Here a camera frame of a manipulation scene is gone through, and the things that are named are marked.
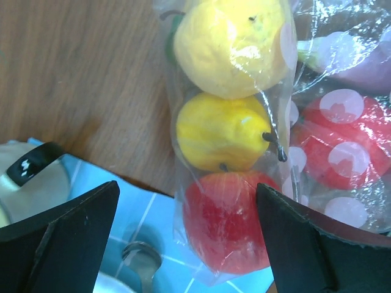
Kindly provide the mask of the clear zip top bag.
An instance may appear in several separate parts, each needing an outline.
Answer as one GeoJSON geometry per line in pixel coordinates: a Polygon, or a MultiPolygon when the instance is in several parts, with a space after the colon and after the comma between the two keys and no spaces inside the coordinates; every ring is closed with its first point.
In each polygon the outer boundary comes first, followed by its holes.
{"type": "MultiPolygon", "coordinates": [[[[161,49],[165,57],[165,77],[172,115],[170,134],[176,155],[177,214],[174,229],[182,233],[188,247],[199,258],[188,241],[183,221],[186,189],[206,175],[234,171],[209,172],[197,169],[186,161],[178,147],[175,130],[178,113],[191,98],[204,91],[190,81],[179,66],[174,54],[174,35],[186,12],[198,2],[153,1],[152,7],[161,28],[161,49]]],[[[291,131],[302,110],[315,99],[334,90],[351,89],[390,108],[390,93],[371,93],[337,79],[324,77],[298,61],[299,41],[325,37],[333,32],[347,32],[371,42],[380,41],[381,35],[390,29],[390,2],[287,2],[291,10],[292,28],[287,42],[288,73],[270,89],[250,95],[259,100],[269,118],[271,133],[263,135],[269,142],[269,148],[250,170],[234,173],[266,174],[279,185],[280,189],[275,190],[291,200],[351,227],[390,238],[390,168],[374,183],[352,190],[334,189],[319,183],[305,172],[307,157],[302,149],[291,144],[291,131]]],[[[215,276],[230,274],[213,272],[202,263],[215,276]]]]}

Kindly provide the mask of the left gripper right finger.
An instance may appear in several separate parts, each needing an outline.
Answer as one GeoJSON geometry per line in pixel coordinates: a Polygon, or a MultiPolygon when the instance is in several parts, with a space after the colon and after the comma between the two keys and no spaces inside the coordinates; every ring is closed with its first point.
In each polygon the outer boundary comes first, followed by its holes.
{"type": "Polygon", "coordinates": [[[390,292],[390,238],[338,222],[258,184],[259,221],[279,292],[390,292]]]}

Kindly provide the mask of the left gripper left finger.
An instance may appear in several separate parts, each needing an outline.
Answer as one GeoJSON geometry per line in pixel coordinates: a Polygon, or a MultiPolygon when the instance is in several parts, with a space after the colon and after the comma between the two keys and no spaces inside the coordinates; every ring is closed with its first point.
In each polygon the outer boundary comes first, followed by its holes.
{"type": "Polygon", "coordinates": [[[1,228],[1,292],[92,292],[118,200],[108,181],[1,228]]]}

